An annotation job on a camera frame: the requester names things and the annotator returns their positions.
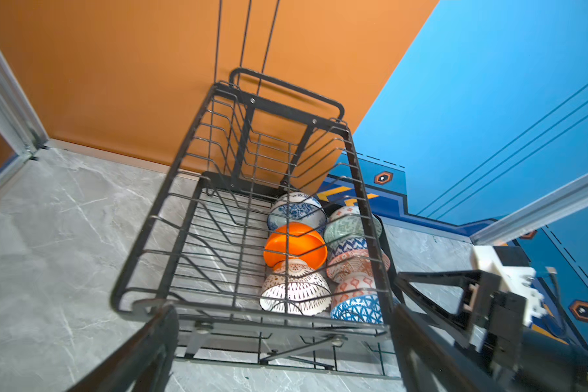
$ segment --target green patterned bowl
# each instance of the green patterned bowl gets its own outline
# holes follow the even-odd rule
[[[328,224],[324,235],[327,246],[333,249],[346,238],[364,236],[362,219],[365,218],[358,215],[344,215]],[[381,222],[374,216],[372,219],[374,220],[375,234],[379,238],[382,230]]]

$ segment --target wire basket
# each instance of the wire basket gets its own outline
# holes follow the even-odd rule
[[[263,83],[286,100],[332,106],[337,117],[242,90],[240,78],[258,91]],[[351,203],[359,206],[376,287],[370,290],[378,295],[384,320],[391,319],[381,247],[343,116],[338,102],[245,68],[232,71],[228,82],[213,84],[128,255],[112,308],[125,319],[146,321],[157,307],[174,304],[181,361],[398,377],[389,325],[332,319],[328,311],[315,316],[292,311],[305,301],[289,299],[287,282],[294,277],[287,273],[282,274],[285,297],[277,303],[281,312],[259,304],[262,284],[273,273],[263,258],[274,232],[267,226],[271,205],[289,192],[314,196],[323,181],[330,181],[325,179],[331,170],[346,165],[351,175],[333,183],[353,184]],[[348,164],[335,163],[340,154],[347,155]],[[322,202],[327,214],[337,207]],[[285,219],[289,226],[290,218]],[[326,227],[322,222],[313,229]],[[288,235],[287,243],[294,237]],[[286,271],[300,256],[290,254],[289,246],[280,254]],[[317,272],[326,276],[326,270],[324,263]],[[353,293],[335,292],[336,285],[330,285],[327,296]]]

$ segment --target rack leg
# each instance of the rack leg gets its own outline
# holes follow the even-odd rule
[[[314,129],[316,128],[313,125],[307,125],[305,133],[303,134],[303,137],[300,139],[300,143],[298,143],[296,151],[294,152],[294,156],[292,157],[290,164],[288,165],[288,171],[281,180],[282,189],[285,189],[290,184],[290,177],[294,171],[294,168],[296,168],[296,165],[298,164],[301,155],[303,155],[303,152],[305,151],[305,146],[307,145],[309,138],[312,137]]]
[[[198,352],[209,339],[213,328],[213,325],[208,322],[196,322],[194,325],[194,331],[189,337],[188,346],[185,349],[185,358],[192,359],[196,355],[196,352]]]
[[[237,154],[235,156],[235,165],[231,173],[231,179],[236,181],[239,174],[242,172],[242,165],[244,163],[244,156],[246,155],[246,145],[251,134],[251,123],[253,122],[254,107],[249,106],[246,109],[246,118],[244,118],[244,125],[242,127],[241,135],[239,136],[239,144],[237,146]]]

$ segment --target bolt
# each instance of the bolt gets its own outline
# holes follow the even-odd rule
[[[196,325],[196,333],[199,335],[206,335],[210,333],[212,329],[213,325],[211,324],[197,323]]]

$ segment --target ceramic bowl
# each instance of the ceramic bowl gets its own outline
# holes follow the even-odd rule
[[[327,223],[327,216],[321,208],[307,203],[290,203],[272,210],[268,215],[268,229],[274,231],[287,224],[288,218],[290,218],[290,222],[306,224],[321,235],[324,233]]]
[[[383,255],[384,267],[390,269],[390,259]],[[342,253],[331,259],[327,267],[327,276],[336,283],[342,283],[344,279],[355,272],[364,272],[372,276],[372,262],[368,259],[367,249],[352,250]]]
[[[270,211],[272,212],[272,210],[274,210],[275,208],[278,208],[279,206],[283,206],[284,204],[292,204],[292,203],[305,203],[305,204],[310,204],[312,206],[316,206],[318,208],[322,207],[320,205],[320,201],[318,201],[316,198],[309,196],[307,193],[290,192],[290,193],[286,193],[283,196],[281,196],[280,198],[278,198],[274,202],[274,204],[272,204]]]
[[[381,259],[385,270],[390,269],[390,258],[381,251]],[[353,272],[364,272],[372,276],[372,265],[368,259],[368,246],[363,237],[353,237],[338,242],[329,255],[327,276],[342,283],[347,275]]]
[[[281,226],[272,233],[266,242],[263,258],[269,267],[274,267],[278,262],[285,260],[285,254],[275,252],[286,252],[289,246],[290,257],[296,257],[307,263],[314,270],[320,268],[327,260],[329,251],[325,246],[322,236],[317,231],[303,223],[293,222]]]
[[[361,297],[362,295],[376,295],[376,291],[370,290],[371,288],[375,288],[375,284],[374,278],[370,275],[362,272],[350,274],[335,288],[331,299],[331,309],[351,298]]]
[[[339,320],[383,324],[379,296],[376,294],[361,295],[340,302],[331,309],[330,315]]]
[[[336,209],[334,213],[329,216],[329,222],[333,222],[337,218],[344,215],[359,215],[359,207],[356,206],[344,206]]]
[[[375,234],[377,238],[381,236],[382,226],[381,222],[374,216]],[[339,219],[330,222],[327,225],[327,229],[324,233],[326,244],[334,249],[337,247],[339,241],[343,241],[352,237],[363,237],[364,236],[364,225],[362,224],[362,218],[358,215],[345,215],[339,217]]]
[[[280,262],[275,273],[285,274],[285,262]],[[331,292],[329,284],[318,272],[314,272],[303,260],[288,260],[288,313],[314,316],[329,307]],[[271,274],[261,288],[259,304],[262,309],[285,312],[285,276]]]

